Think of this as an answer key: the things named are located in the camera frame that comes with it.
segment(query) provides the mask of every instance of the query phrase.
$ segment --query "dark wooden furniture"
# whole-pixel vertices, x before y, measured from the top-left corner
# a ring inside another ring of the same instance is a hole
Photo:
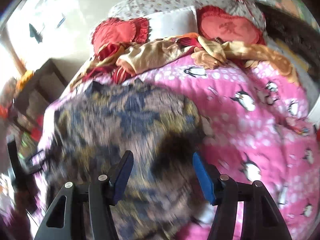
[[[266,18],[268,35],[284,41],[288,47],[300,54],[311,67],[311,78],[320,82],[320,34],[306,22],[277,8],[256,2]]]
[[[37,122],[27,115],[27,109],[29,107],[29,97],[33,90],[36,90],[48,103],[52,103],[53,100],[50,99],[48,94],[42,89],[40,86],[40,80],[45,75],[55,74],[57,78],[60,80],[64,87],[67,87],[68,82],[61,75],[60,71],[52,61],[52,59],[47,60],[40,69],[36,70],[33,77],[26,83],[25,87],[20,91],[18,96],[14,98],[13,108],[17,110],[19,113],[23,114],[28,121],[30,121],[34,126],[38,127]],[[19,123],[17,118],[14,120],[15,125],[17,125],[22,131],[29,132],[25,128],[23,128]]]

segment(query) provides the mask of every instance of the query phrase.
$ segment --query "pink blanket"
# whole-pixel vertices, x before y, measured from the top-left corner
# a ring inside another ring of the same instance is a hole
[[[205,71],[190,56],[135,78],[193,100],[207,135],[201,147],[206,160],[235,181],[261,180],[278,203],[292,239],[306,239],[318,213],[320,154],[312,132],[304,137],[285,125],[286,117],[308,114],[302,87],[289,84],[263,62],[245,71],[231,62]],[[110,78],[97,81],[109,83]],[[71,96],[47,109],[40,148],[50,145],[54,110]],[[239,203],[234,239],[240,239],[242,219]],[[208,233],[208,227],[190,225],[178,237],[205,240]]]

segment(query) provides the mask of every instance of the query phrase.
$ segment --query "camouflage garment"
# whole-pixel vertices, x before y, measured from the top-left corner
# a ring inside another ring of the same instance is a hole
[[[93,82],[55,113],[48,196],[67,181],[97,178],[131,150],[124,198],[111,207],[119,238],[172,239],[197,199],[191,160],[204,137],[200,120],[188,98],[140,80],[129,86]]]

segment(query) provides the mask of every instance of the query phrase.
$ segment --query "dark headboard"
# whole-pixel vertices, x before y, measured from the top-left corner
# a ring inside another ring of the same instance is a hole
[[[266,18],[268,35],[284,41],[311,65],[308,73],[320,82],[320,34],[306,22],[275,7],[256,2]]]

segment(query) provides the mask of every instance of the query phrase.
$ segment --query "red pillow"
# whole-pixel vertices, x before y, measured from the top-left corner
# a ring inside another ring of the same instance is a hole
[[[205,6],[197,11],[199,33],[208,40],[244,41],[265,44],[262,32],[247,18],[232,16],[216,6]]]
[[[109,18],[100,23],[92,34],[91,44],[97,55],[99,49],[109,42],[145,43],[148,37],[149,22],[145,18],[122,21]]]

